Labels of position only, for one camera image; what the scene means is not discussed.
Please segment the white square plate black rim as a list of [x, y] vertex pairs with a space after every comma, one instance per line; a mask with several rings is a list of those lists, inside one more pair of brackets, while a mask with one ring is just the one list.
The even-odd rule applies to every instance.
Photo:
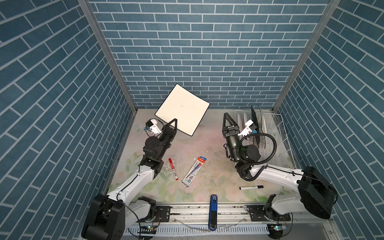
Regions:
[[177, 84], [158, 108], [155, 116], [166, 123], [177, 119], [177, 129], [193, 136], [209, 106], [209, 102]]

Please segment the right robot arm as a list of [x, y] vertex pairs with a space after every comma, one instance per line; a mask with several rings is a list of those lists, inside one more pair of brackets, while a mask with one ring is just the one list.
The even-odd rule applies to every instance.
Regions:
[[[289, 169], [270, 165], [269, 161], [278, 150], [278, 143], [272, 135], [258, 132], [252, 120], [241, 130], [230, 114], [224, 113], [222, 134], [226, 139], [226, 156], [236, 164], [241, 179], [247, 182], [265, 180], [293, 191], [289, 195], [269, 196], [263, 208], [267, 219], [275, 221], [279, 216], [301, 212], [308, 212], [320, 219], [330, 219], [338, 193], [317, 169], [310, 166]], [[266, 159], [261, 159], [258, 146], [243, 145], [243, 141], [251, 137], [270, 139], [272, 150]]]

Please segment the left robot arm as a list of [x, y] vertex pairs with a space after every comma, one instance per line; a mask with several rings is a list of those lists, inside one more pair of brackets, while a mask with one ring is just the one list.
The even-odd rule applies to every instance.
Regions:
[[150, 136], [143, 147], [143, 158], [138, 169], [123, 184], [106, 195], [99, 194], [92, 201], [81, 236], [87, 240], [119, 240], [132, 224], [152, 220], [156, 201], [133, 198], [161, 172], [163, 156], [177, 134], [177, 119], [165, 124], [159, 134]]

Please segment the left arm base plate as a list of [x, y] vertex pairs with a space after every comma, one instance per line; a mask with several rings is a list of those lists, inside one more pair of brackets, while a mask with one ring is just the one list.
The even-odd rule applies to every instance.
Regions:
[[171, 214], [170, 206], [150, 207], [150, 210], [146, 216], [139, 217], [139, 223], [169, 222], [170, 214]]

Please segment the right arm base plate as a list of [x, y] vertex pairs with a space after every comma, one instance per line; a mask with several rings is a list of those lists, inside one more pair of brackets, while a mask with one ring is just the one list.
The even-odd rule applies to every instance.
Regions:
[[291, 220], [290, 214], [280, 215], [271, 207], [261, 205], [248, 205], [246, 210], [249, 213], [252, 222], [288, 222]]

